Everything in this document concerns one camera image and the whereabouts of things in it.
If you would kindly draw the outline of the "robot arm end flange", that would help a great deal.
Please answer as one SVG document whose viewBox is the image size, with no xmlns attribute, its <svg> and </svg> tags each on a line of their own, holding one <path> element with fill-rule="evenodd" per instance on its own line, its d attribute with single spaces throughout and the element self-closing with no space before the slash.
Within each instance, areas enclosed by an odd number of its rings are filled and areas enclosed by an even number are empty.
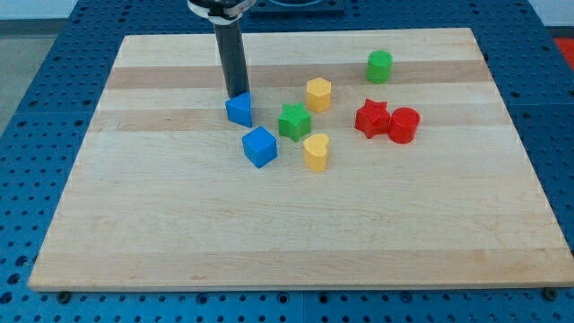
<svg viewBox="0 0 574 323">
<path fill-rule="evenodd" d="M 216 25 L 229 25 L 240 19 L 257 0 L 187 0 L 189 10 Z"/>
</svg>

